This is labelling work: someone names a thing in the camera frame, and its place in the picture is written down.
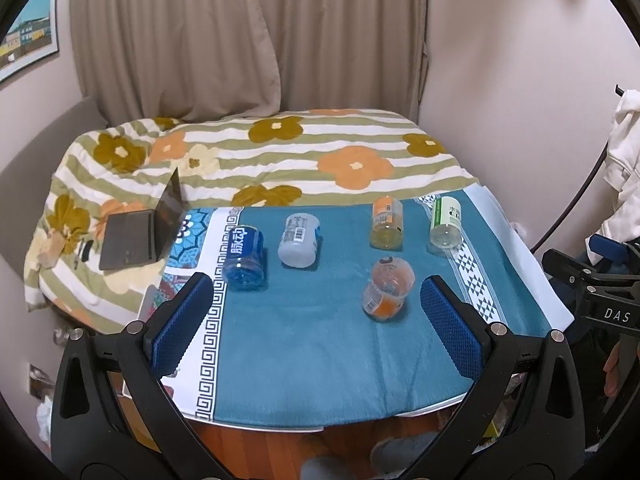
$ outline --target floor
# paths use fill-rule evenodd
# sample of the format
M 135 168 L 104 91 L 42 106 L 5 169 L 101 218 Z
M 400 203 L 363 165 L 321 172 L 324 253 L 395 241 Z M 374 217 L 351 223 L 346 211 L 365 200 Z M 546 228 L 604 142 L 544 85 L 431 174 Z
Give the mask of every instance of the floor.
M 398 418 L 396 436 L 437 430 L 436 414 Z M 198 436 L 238 478 L 298 480 L 302 457 L 299 434 L 233 430 L 193 423 Z M 370 478 L 369 451 L 375 444 L 374 423 L 363 422 L 327 428 L 321 433 L 332 454 L 342 457 L 359 479 Z

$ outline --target striped blanket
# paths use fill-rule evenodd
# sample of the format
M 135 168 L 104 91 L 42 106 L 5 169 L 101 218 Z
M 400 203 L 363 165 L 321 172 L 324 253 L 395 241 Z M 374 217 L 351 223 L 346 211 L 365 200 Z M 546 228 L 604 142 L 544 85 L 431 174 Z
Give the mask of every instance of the striped blanket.
M 154 208 L 178 168 L 187 208 L 370 203 L 461 189 L 475 179 L 411 121 L 382 110 L 311 110 L 267 119 L 183 124 L 156 118 L 86 133 L 53 175 L 24 264 L 33 310 L 47 298 L 99 332 L 136 319 L 166 259 L 116 272 L 98 269 L 108 215 Z M 188 235 L 186 219 L 178 234 Z M 57 231 L 56 264 L 38 254 Z M 94 243 L 88 260 L 79 251 Z

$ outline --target beige curtain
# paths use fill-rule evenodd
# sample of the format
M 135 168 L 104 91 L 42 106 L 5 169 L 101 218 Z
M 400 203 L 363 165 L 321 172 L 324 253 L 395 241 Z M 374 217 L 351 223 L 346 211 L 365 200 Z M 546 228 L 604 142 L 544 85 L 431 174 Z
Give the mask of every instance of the beige curtain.
M 384 108 L 416 121 L 427 0 L 260 0 L 281 109 Z
M 259 0 L 71 0 L 70 10 L 82 92 L 112 124 L 280 108 Z

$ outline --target framed picture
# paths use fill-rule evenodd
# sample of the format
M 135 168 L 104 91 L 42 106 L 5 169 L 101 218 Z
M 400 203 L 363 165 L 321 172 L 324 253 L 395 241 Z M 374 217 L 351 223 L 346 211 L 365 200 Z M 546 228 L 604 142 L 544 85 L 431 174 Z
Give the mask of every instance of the framed picture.
M 58 53 L 57 0 L 29 0 L 0 43 L 0 83 Z

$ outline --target plastic bottle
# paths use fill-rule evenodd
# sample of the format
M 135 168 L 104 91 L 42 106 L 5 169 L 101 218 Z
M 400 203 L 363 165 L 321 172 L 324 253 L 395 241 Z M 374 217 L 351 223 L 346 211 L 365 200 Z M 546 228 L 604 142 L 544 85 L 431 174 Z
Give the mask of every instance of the plastic bottle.
M 452 196 L 436 199 L 431 215 L 431 243 L 439 249 L 456 249 L 462 244 L 460 202 Z
M 255 227 L 240 225 L 229 231 L 222 279 L 235 290 L 253 290 L 264 281 L 264 236 Z
M 278 247 L 280 261 L 289 267 L 305 269 L 314 264 L 318 254 L 320 221 L 307 213 L 295 213 L 285 222 Z
M 383 196 L 373 203 L 369 243 L 377 249 L 396 249 L 402 245 L 402 203 Z
M 395 316 L 414 287 L 415 274 L 402 258 L 388 256 L 376 262 L 371 281 L 362 295 L 362 308 L 378 321 Z

